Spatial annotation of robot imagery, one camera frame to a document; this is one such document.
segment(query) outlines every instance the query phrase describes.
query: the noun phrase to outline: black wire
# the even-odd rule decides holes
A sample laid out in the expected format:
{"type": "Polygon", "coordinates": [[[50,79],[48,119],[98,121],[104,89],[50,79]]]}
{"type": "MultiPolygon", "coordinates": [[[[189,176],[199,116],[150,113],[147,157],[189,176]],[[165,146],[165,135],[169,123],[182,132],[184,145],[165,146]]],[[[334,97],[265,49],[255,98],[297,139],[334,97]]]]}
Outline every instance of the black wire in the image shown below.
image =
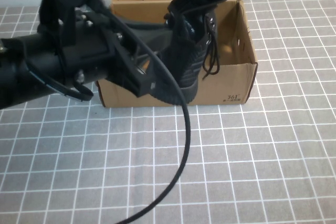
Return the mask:
{"type": "Polygon", "coordinates": [[[180,178],[183,169],[185,168],[186,162],[188,160],[189,156],[189,151],[190,151],[190,144],[191,144],[191,125],[190,125],[190,117],[189,117],[189,112],[188,112],[188,107],[184,98],[184,95],[175,81],[174,77],[172,74],[169,72],[167,67],[164,65],[164,63],[161,61],[161,59],[136,35],[132,32],[132,30],[124,23],[122,22],[116,15],[112,14],[110,10],[107,8],[101,8],[100,9],[101,13],[105,16],[107,16],[113,23],[115,23],[121,30],[124,31],[128,36],[130,36],[139,46],[141,46],[146,53],[152,58],[152,60],[160,66],[161,70],[165,73],[167,80],[170,82],[171,86],[176,90],[176,94],[178,98],[181,101],[181,107],[183,110],[184,114],[184,121],[185,121],[185,134],[186,134],[186,139],[185,139],[185,149],[183,153],[183,157],[181,160],[180,167],[178,168],[175,176],[173,177],[172,181],[170,184],[166,187],[166,189],[158,196],[156,200],[154,200],[152,203],[150,203],[147,207],[142,209],[140,212],[137,214],[129,217],[126,220],[120,221],[117,224],[128,224],[131,223],[148,212],[150,212],[154,207],[156,207],[168,194],[169,192],[173,189],[173,187],[176,185],[178,179],[180,178]]]}

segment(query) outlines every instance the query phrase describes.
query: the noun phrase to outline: robotic arm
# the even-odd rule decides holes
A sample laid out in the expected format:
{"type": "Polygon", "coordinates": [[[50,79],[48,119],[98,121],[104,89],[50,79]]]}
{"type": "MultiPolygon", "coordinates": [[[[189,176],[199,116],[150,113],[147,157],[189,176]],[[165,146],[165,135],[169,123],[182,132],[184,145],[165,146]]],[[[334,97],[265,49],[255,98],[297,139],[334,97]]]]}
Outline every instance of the robotic arm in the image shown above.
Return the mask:
{"type": "Polygon", "coordinates": [[[181,105],[186,143],[171,183],[148,207],[120,223],[130,223],[160,203],[177,183],[190,149],[187,103],[210,55],[219,62],[213,10],[225,0],[172,0],[164,24],[123,20],[109,8],[112,0],[42,0],[34,35],[0,40],[0,110],[55,92],[79,101],[93,93],[84,84],[107,79],[137,97],[150,94],[181,105]],[[81,6],[91,11],[82,12],[81,6]]]}

